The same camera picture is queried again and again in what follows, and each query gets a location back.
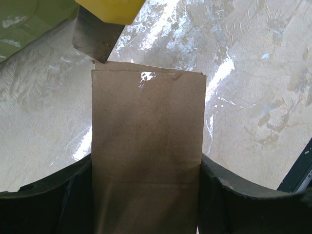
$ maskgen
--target dirty white surface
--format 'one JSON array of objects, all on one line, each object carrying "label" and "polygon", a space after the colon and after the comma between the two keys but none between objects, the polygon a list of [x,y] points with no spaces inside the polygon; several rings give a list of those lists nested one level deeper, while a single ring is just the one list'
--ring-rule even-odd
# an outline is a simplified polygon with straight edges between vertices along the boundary
[{"label": "dirty white surface", "polygon": [[[203,152],[276,189],[312,136],[312,2],[147,0],[110,60],[207,75]],[[0,191],[90,151],[91,59],[73,23],[0,64]]]}]

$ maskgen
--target brown paper bag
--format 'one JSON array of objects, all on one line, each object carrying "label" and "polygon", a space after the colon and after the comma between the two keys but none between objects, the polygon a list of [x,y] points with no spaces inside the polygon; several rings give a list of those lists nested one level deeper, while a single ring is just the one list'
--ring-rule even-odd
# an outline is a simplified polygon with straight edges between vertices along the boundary
[{"label": "brown paper bag", "polygon": [[92,71],[95,233],[195,234],[206,77],[101,69]]}]

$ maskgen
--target paper bag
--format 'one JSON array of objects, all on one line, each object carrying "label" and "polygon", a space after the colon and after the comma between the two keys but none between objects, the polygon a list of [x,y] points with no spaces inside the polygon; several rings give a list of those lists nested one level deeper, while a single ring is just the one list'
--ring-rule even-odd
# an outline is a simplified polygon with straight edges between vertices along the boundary
[{"label": "paper bag", "polygon": [[96,234],[196,233],[206,76],[167,72],[92,71]]}]

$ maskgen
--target yellow handle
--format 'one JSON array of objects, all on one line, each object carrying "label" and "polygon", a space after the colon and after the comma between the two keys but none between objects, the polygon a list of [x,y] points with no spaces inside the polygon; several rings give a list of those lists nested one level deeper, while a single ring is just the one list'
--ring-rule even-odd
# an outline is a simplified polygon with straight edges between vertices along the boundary
[{"label": "yellow handle", "polygon": [[76,0],[106,23],[132,24],[145,0]]}]

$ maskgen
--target metal scraper blade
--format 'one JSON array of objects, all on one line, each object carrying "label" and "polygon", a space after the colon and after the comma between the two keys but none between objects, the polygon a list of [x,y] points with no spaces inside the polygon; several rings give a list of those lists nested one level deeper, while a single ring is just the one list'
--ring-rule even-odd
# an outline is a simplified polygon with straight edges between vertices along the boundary
[{"label": "metal scraper blade", "polygon": [[75,49],[105,63],[124,27],[105,23],[80,6],[72,44]]}]

